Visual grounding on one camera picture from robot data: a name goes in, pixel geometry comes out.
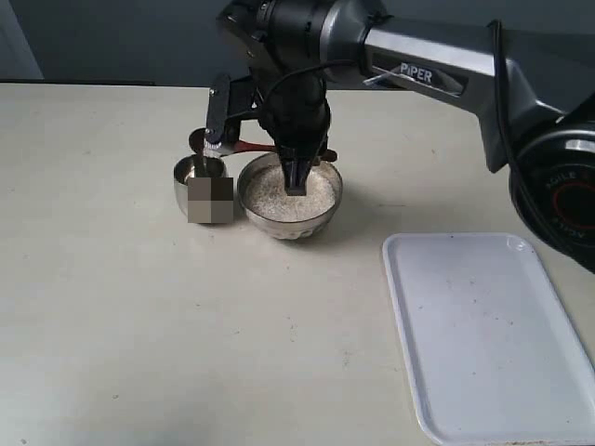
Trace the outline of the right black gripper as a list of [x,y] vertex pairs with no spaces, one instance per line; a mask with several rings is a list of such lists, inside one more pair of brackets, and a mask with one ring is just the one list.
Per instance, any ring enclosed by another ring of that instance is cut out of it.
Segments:
[[331,121],[326,83],[312,73],[292,75],[260,89],[248,76],[234,81],[242,96],[240,121],[256,121],[277,149],[287,195],[306,195],[312,167],[327,153]]

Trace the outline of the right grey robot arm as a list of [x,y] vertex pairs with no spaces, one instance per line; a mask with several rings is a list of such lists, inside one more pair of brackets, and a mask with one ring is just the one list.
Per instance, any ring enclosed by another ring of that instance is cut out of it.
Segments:
[[242,122],[270,135],[284,186],[302,195],[327,149],[329,83],[408,90],[474,114],[491,172],[509,169],[524,224],[594,267],[594,63],[499,20],[405,20],[378,1],[233,1],[217,24],[249,74],[212,86],[205,138],[234,144]]

